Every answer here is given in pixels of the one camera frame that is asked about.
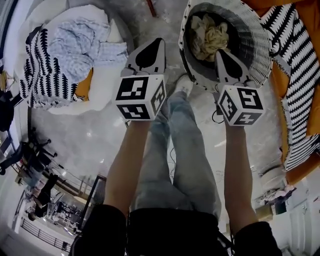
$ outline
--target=black sleeve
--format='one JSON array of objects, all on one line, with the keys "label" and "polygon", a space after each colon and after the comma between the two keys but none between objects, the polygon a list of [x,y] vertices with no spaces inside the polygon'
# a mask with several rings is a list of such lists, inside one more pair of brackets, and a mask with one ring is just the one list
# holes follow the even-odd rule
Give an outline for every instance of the black sleeve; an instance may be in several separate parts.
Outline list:
[{"label": "black sleeve", "polygon": [[282,256],[267,222],[253,223],[241,229],[235,235],[234,245],[238,256]]},{"label": "black sleeve", "polygon": [[124,256],[126,246],[126,217],[110,205],[97,205],[87,220],[82,235],[77,237],[70,256]]}]

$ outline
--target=white woven basket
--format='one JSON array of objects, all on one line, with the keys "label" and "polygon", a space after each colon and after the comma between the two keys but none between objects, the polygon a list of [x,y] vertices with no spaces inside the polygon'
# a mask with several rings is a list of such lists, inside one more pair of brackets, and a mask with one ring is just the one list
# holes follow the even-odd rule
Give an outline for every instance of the white woven basket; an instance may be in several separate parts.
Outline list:
[{"label": "white woven basket", "polygon": [[186,25],[196,13],[214,13],[227,20],[237,32],[239,49],[237,57],[249,69],[251,79],[261,87],[272,70],[272,42],[262,27],[261,18],[240,0],[189,0],[181,24],[179,47],[184,68],[189,77],[205,90],[216,92],[219,82],[214,68],[203,65],[191,53],[186,37]]}]

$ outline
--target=white sneaker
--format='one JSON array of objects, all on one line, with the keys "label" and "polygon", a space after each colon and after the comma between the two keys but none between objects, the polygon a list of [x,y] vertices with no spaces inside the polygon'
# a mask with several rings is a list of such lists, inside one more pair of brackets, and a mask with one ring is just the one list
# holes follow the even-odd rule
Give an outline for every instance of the white sneaker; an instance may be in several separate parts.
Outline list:
[{"label": "white sneaker", "polygon": [[194,82],[189,79],[187,74],[180,77],[180,79],[176,82],[175,90],[173,93],[177,92],[185,92],[187,97],[189,97],[192,88],[194,87]]}]

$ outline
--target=red stick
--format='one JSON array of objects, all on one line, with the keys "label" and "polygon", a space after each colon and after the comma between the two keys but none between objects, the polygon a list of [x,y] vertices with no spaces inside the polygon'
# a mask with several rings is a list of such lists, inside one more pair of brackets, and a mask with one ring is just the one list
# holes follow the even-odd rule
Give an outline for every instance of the red stick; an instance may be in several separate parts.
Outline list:
[{"label": "red stick", "polygon": [[148,6],[150,8],[152,16],[153,17],[157,17],[156,10],[154,8],[154,4],[152,3],[152,1],[151,0],[146,0],[146,2],[148,3]]}]

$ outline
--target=crumpled blue cloth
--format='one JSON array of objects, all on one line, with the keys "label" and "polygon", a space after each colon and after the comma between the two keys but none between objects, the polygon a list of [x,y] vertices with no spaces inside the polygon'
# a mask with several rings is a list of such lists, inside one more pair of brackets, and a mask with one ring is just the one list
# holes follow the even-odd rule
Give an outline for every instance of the crumpled blue cloth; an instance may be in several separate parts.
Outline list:
[{"label": "crumpled blue cloth", "polygon": [[87,78],[94,67],[116,66],[127,62],[127,43],[107,42],[111,28],[80,17],[62,22],[48,46],[48,53],[57,58],[61,72],[77,84]]}]

